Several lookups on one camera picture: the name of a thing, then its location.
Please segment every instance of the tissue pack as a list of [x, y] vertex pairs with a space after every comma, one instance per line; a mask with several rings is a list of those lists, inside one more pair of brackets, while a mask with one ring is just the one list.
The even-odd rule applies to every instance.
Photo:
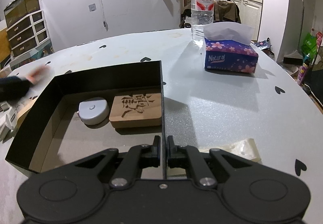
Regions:
[[254, 73], [258, 54], [250, 46], [253, 28], [232, 22], [204, 27], [205, 69]]

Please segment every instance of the water bottle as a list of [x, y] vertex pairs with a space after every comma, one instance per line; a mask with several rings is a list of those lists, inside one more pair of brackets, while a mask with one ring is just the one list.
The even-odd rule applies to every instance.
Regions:
[[214, 0], [192, 1], [192, 39], [195, 44], [202, 45], [203, 26], [213, 23]]

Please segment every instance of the open cardboard box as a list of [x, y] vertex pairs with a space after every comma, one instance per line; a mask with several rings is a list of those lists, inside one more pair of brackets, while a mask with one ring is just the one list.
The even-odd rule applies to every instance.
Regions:
[[[107, 66], [54, 77], [24, 119], [5, 159], [24, 174], [30, 175], [31, 172], [54, 169], [107, 148], [126, 152], [134, 145], [152, 144], [155, 135], [163, 139], [161, 69], [161, 62], [153, 61]], [[111, 108], [118, 93], [146, 89], [161, 93], [161, 126], [118, 130], [111, 126], [109, 117], [98, 125], [86, 126], [76, 113], [79, 103], [86, 99], [103, 97]]]

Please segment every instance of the white table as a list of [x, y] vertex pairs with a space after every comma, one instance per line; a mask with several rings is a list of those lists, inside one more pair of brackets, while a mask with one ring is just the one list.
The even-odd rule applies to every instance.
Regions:
[[[166, 82], [166, 134], [174, 135], [175, 143], [199, 148], [251, 137], [264, 165], [294, 176], [295, 159], [299, 159], [308, 168], [300, 178], [312, 193], [304, 220], [322, 223], [320, 111], [295, 81], [260, 51], [255, 75], [205, 71], [190, 32], [177, 29], [106, 38], [59, 51], [14, 70], [12, 75], [24, 76], [50, 61], [50, 76], [34, 88], [41, 93], [52, 77], [68, 70], [138, 62], [144, 57], [161, 60]], [[286, 93], [278, 95], [275, 86]], [[23, 219], [16, 192], [26, 177], [4, 160], [11, 142], [0, 143], [1, 224]]]

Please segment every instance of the spray can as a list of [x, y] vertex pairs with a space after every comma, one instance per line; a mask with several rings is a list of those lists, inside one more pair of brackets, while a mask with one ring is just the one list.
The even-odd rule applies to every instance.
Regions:
[[310, 64], [311, 64], [311, 55], [307, 54], [304, 59], [304, 63], [299, 70], [298, 77], [297, 77], [297, 84], [301, 85], [303, 83]]

